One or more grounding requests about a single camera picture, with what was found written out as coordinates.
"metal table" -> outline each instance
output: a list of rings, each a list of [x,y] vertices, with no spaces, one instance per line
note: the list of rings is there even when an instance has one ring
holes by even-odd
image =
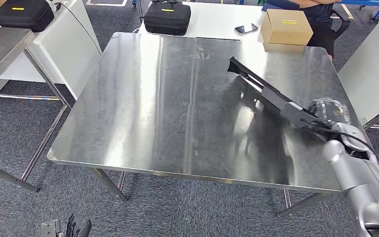
[[[31,61],[33,66],[38,70],[43,79],[47,82],[51,90],[56,94],[56,96],[29,96],[29,95],[8,95],[0,94],[0,97],[5,98],[18,98],[18,99],[34,99],[34,100],[60,100],[63,103],[63,107],[58,113],[53,124],[46,133],[43,141],[41,142],[39,148],[34,154],[32,160],[27,166],[24,174],[21,178],[12,176],[11,174],[0,169],[0,178],[14,183],[18,186],[21,186],[29,191],[38,192],[39,187],[31,185],[26,182],[28,176],[31,173],[34,165],[36,164],[39,156],[41,155],[45,145],[47,144],[51,134],[53,133],[54,128],[59,122],[63,112],[67,107],[70,108],[70,105],[63,97],[63,95],[56,88],[54,83],[50,80],[47,73],[42,69],[38,64],[34,55],[28,49],[28,45],[34,40],[35,36],[31,30],[28,29],[15,29],[15,28],[0,28],[0,75],[6,70],[6,68],[15,60],[15,58],[22,52],[25,53],[27,58]]]
[[[263,104],[241,101],[236,56],[304,107],[329,96],[355,112],[323,48],[267,53],[249,41],[115,33],[48,159],[91,167],[121,192],[125,172],[318,193],[282,215],[339,193],[323,142]],[[116,186],[102,169],[123,171]]]

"black carrying case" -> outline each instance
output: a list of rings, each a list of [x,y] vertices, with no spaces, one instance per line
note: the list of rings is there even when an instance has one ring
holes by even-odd
[[[153,2],[145,14],[146,31],[156,34],[183,36],[190,23],[190,6],[178,2]]]
[[[7,0],[0,7],[0,26],[43,31],[54,19],[45,0]]]

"white table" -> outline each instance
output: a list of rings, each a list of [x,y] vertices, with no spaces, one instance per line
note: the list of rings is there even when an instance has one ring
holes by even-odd
[[[361,124],[372,127],[379,121],[379,23],[339,71],[339,77]]]
[[[97,46],[80,23],[62,6],[47,28],[35,33],[36,38],[29,45],[29,50],[52,81],[65,84],[77,99],[100,59],[101,49],[83,2],[70,0],[64,4],[82,23]],[[44,82],[24,54],[20,54],[0,76],[0,90],[8,80]]]
[[[191,19],[184,37],[262,42],[260,29],[245,36],[239,36],[234,32],[235,27],[249,23],[260,28],[265,15],[261,6],[188,1],[182,4],[191,7]],[[140,26],[139,34],[149,34],[144,22]]]

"black cable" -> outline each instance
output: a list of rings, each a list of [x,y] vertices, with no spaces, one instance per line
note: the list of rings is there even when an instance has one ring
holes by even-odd
[[[355,139],[357,140],[358,142],[362,143],[363,145],[365,145],[368,149],[370,149],[370,151],[372,151],[374,153],[374,155],[376,154],[376,151],[374,151],[374,149],[370,146],[370,144],[364,142],[363,140],[359,139],[358,137],[355,137],[355,136],[352,136],[351,134],[348,134],[348,133],[344,133],[344,132],[340,132],[340,131],[337,131],[337,130],[331,130],[331,129],[326,129],[326,128],[322,128],[322,127],[318,127],[318,126],[315,126],[313,124],[310,124],[312,126],[311,129],[314,129],[314,130],[318,130],[318,131],[322,131],[322,132],[327,132],[327,133],[335,133],[335,134],[339,134],[339,135],[343,135],[343,136],[346,136],[346,137],[350,137],[352,139]]]
[[[101,52],[99,51],[98,49],[98,46],[97,46],[97,43],[94,41],[94,39],[92,38],[92,36],[89,34],[89,32],[85,29],[85,27],[82,25],[82,23],[77,19],[77,17],[73,14],[73,12],[67,7],[65,6],[63,3],[59,2],[60,5],[64,6],[71,14],[72,16],[77,20],[77,22],[82,26],[82,28],[85,30],[85,32],[88,34],[89,38],[92,40],[92,42],[94,42],[94,45],[95,47],[97,48],[97,51],[99,53],[99,55],[101,55]]]

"gray carpet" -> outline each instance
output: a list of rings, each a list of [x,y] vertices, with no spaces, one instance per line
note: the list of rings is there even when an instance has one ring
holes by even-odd
[[[102,48],[112,33],[131,32],[139,27],[138,12],[130,3],[126,7],[87,6],[86,9]],[[374,27],[368,23],[374,8],[359,11],[358,6],[351,6],[349,9],[355,19],[336,42],[334,65],[338,70]],[[69,94],[63,85],[60,89],[63,94]],[[51,95],[45,84],[19,81],[9,82],[2,93]],[[1,168],[18,176],[22,174],[59,108],[58,102],[0,98]],[[379,153],[379,130],[370,130],[368,135]],[[41,222],[66,221],[71,213],[79,222],[85,218],[92,220],[93,237],[350,237],[355,234],[343,197],[331,197],[293,217],[280,219],[276,212],[284,209],[281,190],[127,174],[124,193],[129,200],[124,203],[89,169],[49,162],[45,158],[48,149],[49,146],[29,178],[31,183],[41,184],[39,193],[31,194],[0,179],[0,237],[39,236]],[[119,177],[119,172],[107,173],[113,179]],[[291,194],[293,202],[309,195]]]

